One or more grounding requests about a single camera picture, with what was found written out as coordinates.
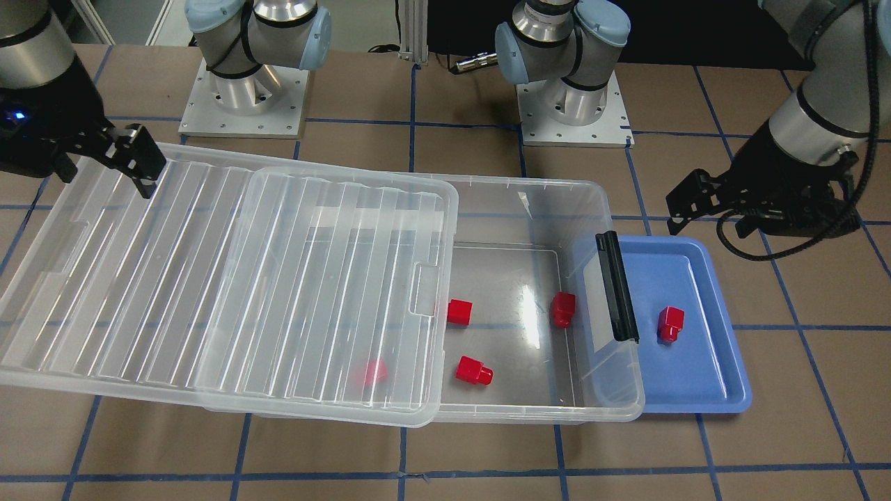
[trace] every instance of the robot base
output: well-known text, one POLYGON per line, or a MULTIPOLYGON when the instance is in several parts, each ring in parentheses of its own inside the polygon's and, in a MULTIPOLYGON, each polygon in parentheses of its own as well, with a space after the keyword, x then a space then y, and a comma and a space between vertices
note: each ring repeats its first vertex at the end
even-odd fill
POLYGON ((267 137, 298 139, 303 126, 309 71, 275 66, 282 95, 267 112, 254 116, 230 113, 215 102, 211 78, 202 60, 179 124, 179 133, 199 137, 267 137))
POLYGON ((634 146, 634 136, 625 111, 618 80, 613 73, 607 84, 607 105, 601 117, 591 125, 570 126, 552 119, 544 100, 545 82, 517 86, 523 144, 527 146, 585 146, 625 148, 634 146))

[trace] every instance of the plastic storage box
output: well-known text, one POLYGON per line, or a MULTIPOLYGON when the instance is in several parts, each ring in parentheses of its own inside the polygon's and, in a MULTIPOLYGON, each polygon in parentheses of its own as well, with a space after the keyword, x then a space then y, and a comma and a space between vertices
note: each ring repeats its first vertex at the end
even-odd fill
POLYGON ((398 426, 642 411, 593 243, 600 187, 162 149, 150 201, 78 164, 0 299, 0 382, 398 426), (569 329, 549 323, 559 290, 569 329), (464 330, 450 297, 475 301, 464 330), (461 354, 493 383, 458 385, 461 354))

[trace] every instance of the plastic sliding lid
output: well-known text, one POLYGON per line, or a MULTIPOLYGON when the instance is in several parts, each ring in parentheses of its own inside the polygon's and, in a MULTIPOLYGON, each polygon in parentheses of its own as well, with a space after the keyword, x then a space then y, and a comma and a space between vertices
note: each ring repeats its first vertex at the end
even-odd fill
POLYGON ((421 426, 448 183, 163 145, 150 201, 82 159, 0 299, 0 383, 421 426))

